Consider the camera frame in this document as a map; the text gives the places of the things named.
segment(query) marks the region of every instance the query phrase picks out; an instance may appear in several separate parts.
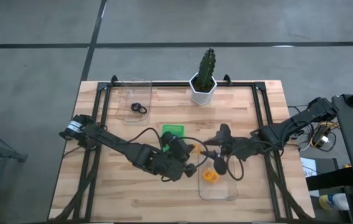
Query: green object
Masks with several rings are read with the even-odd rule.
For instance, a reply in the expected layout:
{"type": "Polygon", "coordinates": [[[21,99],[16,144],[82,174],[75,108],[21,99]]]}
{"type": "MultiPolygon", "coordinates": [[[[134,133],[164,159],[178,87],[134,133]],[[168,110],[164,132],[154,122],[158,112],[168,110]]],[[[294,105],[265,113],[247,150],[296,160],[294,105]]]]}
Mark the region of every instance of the green object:
{"type": "MultiPolygon", "coordinates": [[[[164,134],[164,132],[167,132],[167,131],[171,132],[171,134],[173,134],[179,138],[185,136],[184,125],[164,124],[162,134],[164,134]]],[[[163,148],[163,151],[167,151],[168,148],[169,148],[169,146],[165,146],[163,148]]]]}
{"type": "Polygon", "coordinates": [[[197,75],[197,79],[193,82],[196,91],[207,93],[213,88],[215,61],[214,49],[210,48],[201,59],[199,74],[197,75]]]}

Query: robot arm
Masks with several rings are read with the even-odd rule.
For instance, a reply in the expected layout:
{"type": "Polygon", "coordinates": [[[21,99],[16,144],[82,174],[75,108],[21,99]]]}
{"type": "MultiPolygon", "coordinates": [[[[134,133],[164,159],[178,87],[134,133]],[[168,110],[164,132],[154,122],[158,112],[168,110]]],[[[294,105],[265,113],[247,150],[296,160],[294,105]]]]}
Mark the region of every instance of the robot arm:
{"type": "Polygon", "coordinates": [[[182,139],[176,139],[170,132],[161,137],[162,147],[170,146],[167,152],[148,144],[131,143],[121,139],[99,127],[87,115],[76,115],[66,130],[59,135],[66,140],[78,140],[78,145],[85,149],[104,144],[125,155],[136,168],[172,181],[179,180],[183,173],[191,177],[196,172],[193,164],[186,163],[193,146],[187,145],[182,139]]]}
{"type": "Polygon", "coordinates": [[[236,156],[246,161],[248,157],[265,154],[272,150],[283,149],[290,135],[312,122],[331,121],[337,115],[337,109],[325,98],[316,98],[308,104],[306,110],[286,119],[281,123],[266,125],[251,132],[251,138],[234,138],[226,124],[222,124],[215,137],[204,143],[219,146],[220,153],[202,152],[214,159],[214,168],[218,174],[225,174],[226,158],[236,156]]]}

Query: cactus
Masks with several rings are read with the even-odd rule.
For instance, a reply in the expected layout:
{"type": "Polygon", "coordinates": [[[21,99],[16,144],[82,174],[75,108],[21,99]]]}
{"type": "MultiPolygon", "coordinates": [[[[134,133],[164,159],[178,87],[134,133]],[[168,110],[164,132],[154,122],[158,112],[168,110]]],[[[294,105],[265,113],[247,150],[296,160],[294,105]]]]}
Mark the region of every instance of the cactus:
{"type": "Polygon", "coordinates": [[[201,59],[199,74],[194,82],[196,91],[209,92],[213,87],[213,72],[215,67],[214,49],[208,49],[201,59]]]}

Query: transparent plastic bin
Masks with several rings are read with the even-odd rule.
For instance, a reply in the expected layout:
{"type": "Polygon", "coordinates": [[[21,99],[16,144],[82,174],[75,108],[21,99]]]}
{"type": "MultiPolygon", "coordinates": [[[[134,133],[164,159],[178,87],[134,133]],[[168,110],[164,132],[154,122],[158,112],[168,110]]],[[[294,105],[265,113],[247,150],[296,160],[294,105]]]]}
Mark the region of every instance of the transparent plastic bin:
{"type": "Polygon", "coordinates": [[[150,120],[152,81],[134,79],[121,83],[119,108],[116,118],[125,125],[145,126],[150,120]],[[131,110],[131,104],[139,103],[147,110],[142,114],[131,110]]]}
{"type": "MultiPolygon", "coordinates": [[[[208,146],[210,151],[220,151],[218,147],[208,146]]],[[[202,161],[205,158],[203,155],[198,156],[198,161],[202,161]]],[[[214,170],[214,161],[212,159],[207,159],[207,161],[198,168],[198,178],[199,178],[199,195],[203,200],[235,200],[239,193],[236,187],[236,181],[232,179],[229,173],[225,175],[219,175],[219,179],[216,182],[209,182],[204,179],[203,173],[206,170],[214,170]]],[[[234,174],[234,160],[231,158],[229,161],[229,169],[232,174],[234,174]]]]}

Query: white bottle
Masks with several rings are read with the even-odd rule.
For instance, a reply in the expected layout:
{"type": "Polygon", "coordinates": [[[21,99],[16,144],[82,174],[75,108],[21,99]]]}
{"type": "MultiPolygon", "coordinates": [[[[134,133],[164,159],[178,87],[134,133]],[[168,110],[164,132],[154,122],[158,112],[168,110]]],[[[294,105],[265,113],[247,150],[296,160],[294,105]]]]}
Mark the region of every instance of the white bottle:
{"type": "Polygon", "coordinates": [[[319,204],[326,210],[349,210],[346,194],[322,195],[319,204]]]}

